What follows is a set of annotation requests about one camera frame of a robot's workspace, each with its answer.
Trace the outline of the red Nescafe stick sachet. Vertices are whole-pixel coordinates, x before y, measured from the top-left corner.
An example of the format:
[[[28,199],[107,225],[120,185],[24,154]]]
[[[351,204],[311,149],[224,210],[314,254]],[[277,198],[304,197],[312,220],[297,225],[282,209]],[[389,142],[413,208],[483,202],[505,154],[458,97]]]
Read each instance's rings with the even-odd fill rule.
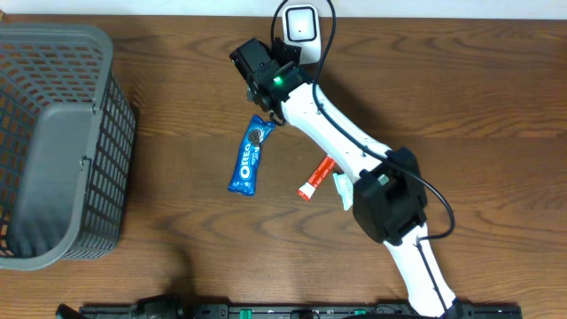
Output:
[[[307,181],[298,188],[298,195],[305,201],[309,201],[322,181],[335,167],[336,161],[330,156],[326,156],[317,169],[310,175]]]

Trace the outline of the blue Oreo cookie pack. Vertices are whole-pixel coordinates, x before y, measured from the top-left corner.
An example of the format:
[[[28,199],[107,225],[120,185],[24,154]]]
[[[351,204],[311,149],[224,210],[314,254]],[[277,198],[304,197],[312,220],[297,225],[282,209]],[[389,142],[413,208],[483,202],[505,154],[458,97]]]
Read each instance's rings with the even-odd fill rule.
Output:
[[[259,115],[253,115],[239,146],[229,191],[246,196],[255,195],[261,146],[275,128],[274,123],[264,121]]]

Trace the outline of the white wet wipes pack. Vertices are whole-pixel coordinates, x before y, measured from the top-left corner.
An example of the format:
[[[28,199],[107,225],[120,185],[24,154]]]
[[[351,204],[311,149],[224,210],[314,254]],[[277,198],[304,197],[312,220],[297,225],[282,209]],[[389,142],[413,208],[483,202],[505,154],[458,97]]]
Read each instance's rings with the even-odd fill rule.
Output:
[[[353,183],[346,174],[334,173],[333,181],[345,211],[353,206]]]

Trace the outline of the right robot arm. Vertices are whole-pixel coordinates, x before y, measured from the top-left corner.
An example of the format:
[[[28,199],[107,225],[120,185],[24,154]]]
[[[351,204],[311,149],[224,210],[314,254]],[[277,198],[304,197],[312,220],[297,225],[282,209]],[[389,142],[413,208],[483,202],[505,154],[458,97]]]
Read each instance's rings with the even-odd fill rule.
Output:
[[[397,151],[366,134],[322,92],[298,63],[283,62],[253,38],[230,54],[252,100],[309,136],[353,184],[352,212],[362,230],[385,245],[421,316],[447,317],[457,298],[431,249],[426,194],[439,191],[420,173],[409,149]]]

